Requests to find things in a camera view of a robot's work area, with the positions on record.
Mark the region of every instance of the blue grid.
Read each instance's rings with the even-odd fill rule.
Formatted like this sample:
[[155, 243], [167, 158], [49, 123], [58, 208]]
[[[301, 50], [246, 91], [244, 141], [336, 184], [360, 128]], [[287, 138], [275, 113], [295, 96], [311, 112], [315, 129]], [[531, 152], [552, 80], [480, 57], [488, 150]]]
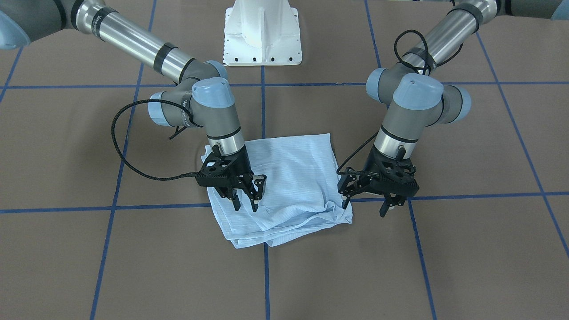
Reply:
[[[155, 10], [156, 10], [156, 2], [157, 2], [157, 0], [153, 0], [153, 3], [152, 3], [152, 11], [151, 11], [150, 22], [149, 22], [149, 27], [148, 27], [149, 31], [152, 30], [152, 24], [154, 23], [154, 14], [155, 14]], [[380, 56], [379, 56], [377, 45], [376, 45], [376, 39], [375, 39], [373, 24], [372, 24], [372, 20], [370, 17], [368, 0], [364, 0], [364, 5], [365, 5], [366, 16], [368, 19], [368, 24], [369, 24], [369, 31], [370, 31], [370, 35], [372, 38], [374, 53], [375, 53], [375, 56], [377, 59], [377, 65], [378, 65], [378, 67], [381, 67], [381, 61], [380, 61]], [[413, 204], [412, 204], [412, 202], [414, 202], [414, 201], [418, 201], [418, 200], [541, 197], [543, 199], [546, 207], [547, 207], [547, 210], [550, 214], [551, 220], [552, 220], [554, 227], [558, 233], [559, 239], [563, 245], [563, 248], [567, 254], [567, 257], [569, 258], [569, 248], [567, 246], [567, 242], [566, 242], [566, 240], [562, 234], [562, 231], [559, 228], [559, 224], [557, 222], [555, 214], [553, 213], [553, 210], [552, 210], [550, 203], [549, 203], [549, 200], [548, 200], [548, 197], [551, 197], [551, 196], [567, 196], [567, 195], [569, 195], [569, 191], [545, 192], [545, 190], [543, 189], [541, 181], [539, 180], [538, 174], [537, 174], [535, 167], [533, 165], [533, 162], [531, 160], [530, 154], [529, 154], [529, 152], [526, 148], [526, 145], [523, 141], [523, 137], [522, 137], [522, 135], [518, 129], [518, 126], [516, 124], [516, 120], [515, 120], [515, 118], [512, 114], [512, 111], [510, 109], [508, 100], [507, 100], [507, 98], [504, 94], [504, 91], [502, 89], [502, 85], [567, 85], [567, 84], [569, 84], [569, 81], [499, 81], [480, 34], [476, 33], [476, 36], [479, 40], [480, 46], [484, 52], [484, 55], [486, 57], [486, 60], [487, 60], [488, 65], [490, 67], [490, 70], [492, 71], [492, 75], [493, 75], [495, 81], [460, 81], [460, 82], [446, 82], [443, 84], [496, 85], [496, 86], [498, 86], [498, 89], [499, 89], [501, 97], [503, 99], [505, 108], [508, 111], [509, 117], [510, 117], [512, 124], [514, 126], [514, 129], [516, 131], [516, 135], [517, 135], [519, 142], [523, 148], [523, 151], [526, 155], [527, 161], [531, 167], [535, 181], [539, 187], [539, 192], [507, 193], [507, 194], [469, 194], [469, 195], [417, 196], [417, 197], [413, 197], [413, 198], [409, 199], [408, 207], [409, 207], [410, 219], [411, 219], [411, 223], [413, 226], [415, 241], [416, 241], [417, 250], [418, 250], [419, 261], [420, 261], [422, 272], [423, 272], [426, 292], [427, 292], [428, 301], [430, 304], [431, 315], [432, 315], [433, 320], [437, 319], [436, 308], [435, 308], [434, 300], [433, 300], [432, 293], [431, 293], [426, 262], [425, 262], [425, 259], [423, 256], [422, 246], [421, 246], [420, 237], [419, 237], [419, 231], [418, 231], [417, 223], [415, 221], [415, 214], [414, 214]], [[101, 85], [30, 85], [30, 86], [20, 85], [20, 86], [10, 86], [10, 80], [11, 80], [11, 78], [15, 72], [15, 69], [16, 69], [18, 61], [20, 59], [20, 56], [22, 54], [22, 51], [23, 51], [23, 49], [20, 48], [15, 59], [14, 59], [10, 73], [6, 79], [6, 82], [4, 83], [3, 86], [0, 87], [0, 89], [1, 89], [0, 102], [2, 102], [7, 90], [18, 90], [18, 89], [134, 88], [135, 93], [134, 93], [133, 101], [137, 101], [140, 88], [174, 87], [173, 84], [141, 84], [142, 73], [143, 73], [143, 64], [141, 64], [141, 66], [140, 66], [138, 79], [137, 79], [136, 84], [124, 84], [124, 85], [105, 85], [105, 84], [101, 84]], [[266, 89], [266, 87], [323, 87], [323, 86], [363, 86], [363, 85], [365, 85], [365, 83], [270, 83], [270, 84], [268, 84], [268, 83], [265, 83], [265, 68], [261, 67], [261, 83], [232, 84], [231, 86], [232, 87], [260, 87], [261, 88], [262, 138], [266, 138], [266, 121], [265, 121], [265, 119], [266, 119], [266, 116], [265, 116], [266, 115], [266, 111], [265, 111], [265, 106], [266, 106], [265, 89]], [[133, 122], [134, 111], [135, 111], [135, 108], [133, 108], [133, 110], [130, 113], [129, 124], [127, 127], [127, 133], [126, 133], [126, 137], [125, 137], [125, 141], [124, 141], [124, 147], [123, 147], [124, 155], [126, 155], [127, 150], [128, 150], [129, 132], [130, 132], [130, 128], [131, 128], [132, 122]], [[113, 204], [111, 206], [63, 207], [63, 208], [24, 208], [24, 209], [5, 209], [5, 210], [0, 209], [0, 214], [72, 212], [72, 211], [73, 212], [110, 211], [109, 222], [108, 222], [107, 232], [106, 232], [106, 236], [105, 236], [104, 250], [102, 253], [102, 257], [101, 257], [101, 265], [100, 265], [100, 270], [99, 270], [98, 277], [97, 277], [97, 284], [96, 284], [95, 293], [94, 293], [94, 297], [93, 297], [93, 305], [92, 305], [92, 309], [91, 309], [91, 313], [90, 313], [90, 319], [91, 320], [94, 320], [95, 314], [96, 314], [98, 296], [100, 293], [102, 278], [103, 278], [103, 274], [104, 274], [106, 255], [107, 255], [108, 248], [109, 248], [110, 237], [111, 237], [113, 221], [114, 221], [114, 215], [115, 215], [115, 212], [117, 210], [149, 210], [149, 209], [169, 209], [169, 208], [211, 207], [211, 204], [209, 204], [209, 203], [119, 206], [119, 205], [117, 205], [117, 200], [118, 200], [118, 195], [119, 195], [120, 186], [121, 186], [123, 169], [124, 169], [124, 163], [121, 162], [120, 167], [119, 167], [118, 177], [117, 177], [116, 191], [115, 191], [114, 198], [113, 198]], [[383, 202], [383, 201], [384, 201], [383, 198], [352, 199], [352, 202]], [[267, 244], [264, 244], [264, 246], [263, 246], [263, 259], [264, 259], [264, 265], [265, 265], [265, 268], [264, 268], [264, 272], [265, 272], [265, 315], [266, 315], [266, 319], [269, 320], [270, 319], [270, 281], [269, 281], [269, 247]]]

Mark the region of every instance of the folded towel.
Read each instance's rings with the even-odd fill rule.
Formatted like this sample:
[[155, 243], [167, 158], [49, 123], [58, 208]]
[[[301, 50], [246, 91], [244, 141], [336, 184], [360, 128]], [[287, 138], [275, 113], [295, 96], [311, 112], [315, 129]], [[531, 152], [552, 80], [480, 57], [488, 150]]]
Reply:
[[338, 164], [329, 134], [262, 139], [245, 145], [253, 172], [267, 175], [257, 212], [241, 190], [237, 195], [242, 205], [235, 211], [231, 201], [208, 187], [217, 223], [236, 248], [263, 242], [273, 247], [340, 223], [352, 223], [352, 207], [342, 209], [337, 191]]

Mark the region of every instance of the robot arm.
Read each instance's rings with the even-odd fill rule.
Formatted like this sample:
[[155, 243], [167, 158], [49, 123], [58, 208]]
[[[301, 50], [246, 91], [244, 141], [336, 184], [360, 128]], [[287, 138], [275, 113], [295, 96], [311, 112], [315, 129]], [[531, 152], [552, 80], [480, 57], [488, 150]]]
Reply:
[[421, 42], [402, 57], [398, 56], [399, 62], [393, 68], [376, 69], [369, 76], [368, 95], [388, 105], [389, 109], [364, 169], [356, 171], [348, 167], [340, 173], [338, 191], [343, 196], [344, 207], [353, 196], [362, 192], [383, 195], [385, 201], [380, 209], [383, 217], [388, 209], [404, 205], [408, 197], [417, 193], [416, 168], [410, 156], [423, 129], [464, 118], [472, 102], [465, 89], [443, 86], [429, 75], [452, 59], [453, 52], [470, 34], [497, 15], [569, 19], [568, 0], [457, 2]]
[[[253, 211], [261, 200], [266, 176], [250, 166], [235, 99], [222, 64], [201, 63], [175, 45], [129, 21], [103, 0], [4, 0], [0, 2], [0, 44], [13, 49], [75, 28], [110, 43], [179, 85], [157, 93], [149, 103], [152, 120], [165, 126], [204, 127], [212, 148], [201, 170], [200, 186], [214, 187], [222, 198], [241, 207], [237, 189], [251, 201]], [[184, 110], [157, 102], [166, 100]]]

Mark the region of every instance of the white plastic mount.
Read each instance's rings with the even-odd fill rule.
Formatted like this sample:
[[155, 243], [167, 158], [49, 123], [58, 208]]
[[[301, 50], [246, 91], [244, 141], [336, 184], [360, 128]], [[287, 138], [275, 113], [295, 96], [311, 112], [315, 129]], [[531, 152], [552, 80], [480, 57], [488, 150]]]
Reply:
[[225, 11], [226, 65], [302, 62], [298, 10], [287, 0], [236, 0]]

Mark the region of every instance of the light blue joint cap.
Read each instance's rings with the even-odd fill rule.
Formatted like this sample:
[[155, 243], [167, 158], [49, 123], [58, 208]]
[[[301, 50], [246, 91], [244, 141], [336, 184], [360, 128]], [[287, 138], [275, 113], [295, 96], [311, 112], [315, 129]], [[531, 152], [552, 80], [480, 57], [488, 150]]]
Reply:
[[371, 72], [368, 77], [368, 82], [365, 83], [365, 90], [368, 93], [368, 96], [381, 102], [380, 100], [380, 93], [379, 93], [379, 85], [380, 85], [380, 77], [381, 74], [387, 70], [386, 68], [378, 68]]
[[227, 74], [227, 70], [225, 69], [225, 67], [221, 63], [219, 63], [215, 60], [206, 61], [205, 63], [209, 63], [212, 66], [214, 66], [215, 69], [217, 70], [217, 73], [219, 73], [220, 77], [222, 77], [223, 79], [229, 80], [229, 75]]
[[12, 50], [30, 43], [27, 33], [12, 18], [0, 11], [0, 49]]
[[209, 78], [192, 86], [193, 99], [209, 108], [227, 108], [235, 103], [229, 81], [222, 77]]
[[[157, 92], [154, 93], [150, 99], [161, 99], [162, 93], [164, 92]], [[164, 116], [164, 112], [162, 112], [162, 104], [159, 102], [149, 102], [148, 103], [148, 115], [154, 121], [155, 124], [161, 126], [171, 126], [168, 121], [166, 121], [166, 117]]]
[[460, 91], [460, 95], [463, 98], [463, 105], [458, 117], [456, 117], [456, 119], [454, 119], [453, 121], [449, 122], [450, 124], [458, 120], [464, 119], [464, 117], [466, 117], [468, 112], [470, 112], [470, 108], [472, 107], [472, 98], [470, 97], [470, 94], [468, 94], [468, 91], [466, 91], [466, 89], [461, 87], [457, 86], [454, 87]]
[[443, 94], [443, 84], [417, 73], [403, 76], [393, 93], [393, 101], [409, 110], [427, 110], [436, 106]]
[[551, 16], [551, 20], [569, 20], [569, 0], [563, 0]]

